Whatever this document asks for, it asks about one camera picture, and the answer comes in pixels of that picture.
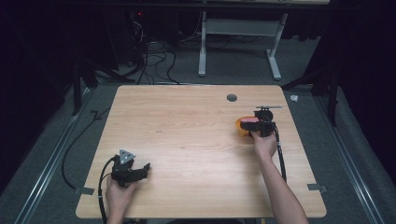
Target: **human hand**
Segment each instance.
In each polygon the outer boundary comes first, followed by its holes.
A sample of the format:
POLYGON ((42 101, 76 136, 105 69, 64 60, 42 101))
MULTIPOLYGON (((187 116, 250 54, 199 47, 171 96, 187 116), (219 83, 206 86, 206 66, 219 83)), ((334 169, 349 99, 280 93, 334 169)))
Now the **human hand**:
POLYGON ((254 151, 261 161, 271 161, 276 152, 276 137, 272 133, 266 137, 260 137, 259 133, 251 132, 254 138, 254 151))
POLYGON ((124 214, 132 201, 137 181, 122 188, 111 176, 107 177, 106 200, 108 205, 107 224, 122 223, 124 214))

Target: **wooden table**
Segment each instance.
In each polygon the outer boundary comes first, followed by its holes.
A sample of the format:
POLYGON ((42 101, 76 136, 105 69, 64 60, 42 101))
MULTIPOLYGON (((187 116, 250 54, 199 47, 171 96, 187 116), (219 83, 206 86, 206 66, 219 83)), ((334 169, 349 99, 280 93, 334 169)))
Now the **wooden table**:
POLYGON ((190 85, 119 87, 85 184, 95 193, 81 195, 78 217, 101 216, 99 174, 121 148, 136 155, 134 168, 151 163, 127 217, 272 217, 253 140, 235 127, 258 105, 283 105, 272 112, 288 184, 308 217, 325 216, 320 193, 307 187, 316 180, 278 86, 190 85))

